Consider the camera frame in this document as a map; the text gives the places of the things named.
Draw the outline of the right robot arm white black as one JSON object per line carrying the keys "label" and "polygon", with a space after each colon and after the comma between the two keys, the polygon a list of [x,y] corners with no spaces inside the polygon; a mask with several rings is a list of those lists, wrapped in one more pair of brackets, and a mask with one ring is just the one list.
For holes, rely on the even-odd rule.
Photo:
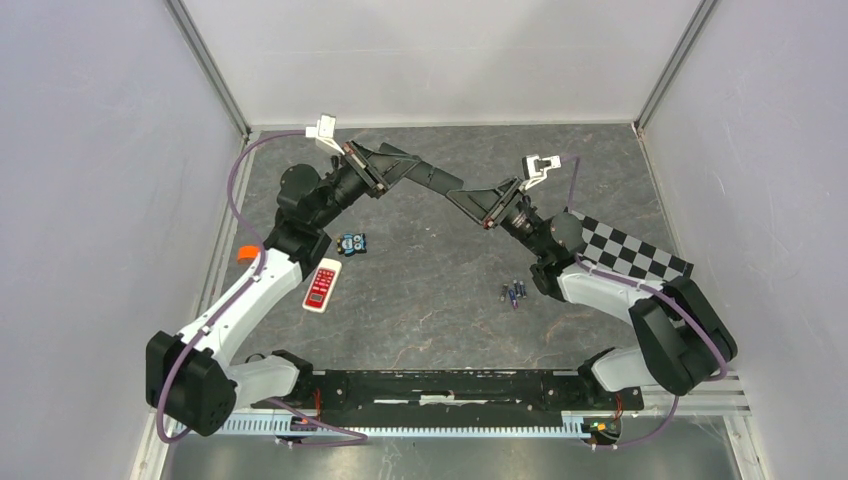
{"label": "right robot arm white black", "polygon": [[611,349],[589,361],[590,373],[577,382],[585,405],[602,408],[618,391],[648,385],[684,396],[703,382],[727,376],[738,348],[692,279],[633,278],[588,260],[581,220],[567,211],[540,217],[515,179],[489,189],[450,190],[445,196],[483,228],[503,228],[535,256],[530,270],[541,294],[591,307],[633,328],[636,346]]}

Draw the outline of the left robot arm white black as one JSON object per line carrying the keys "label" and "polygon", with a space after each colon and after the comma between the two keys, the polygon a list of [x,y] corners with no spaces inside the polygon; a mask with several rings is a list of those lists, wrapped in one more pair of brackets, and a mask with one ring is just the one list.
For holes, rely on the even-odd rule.
{"label": "left robot arm white black", "polygon": [[360,197],[377,198],[404,179],[441,195],[464,185],[387,143],[373,151],[350,141],[336,147],[332,158],[325,175],[308,164],[287,168],[274,226],[245,273],[178,333],[159,331],[148,341],[146,401],[162,442],[191,432],[209,436],[233,411],[267,399],[306,405],[314,394],[309,375],[279,355],[235,365],[238,348],[272,307],[320,269],[331,243],[326,226]]}

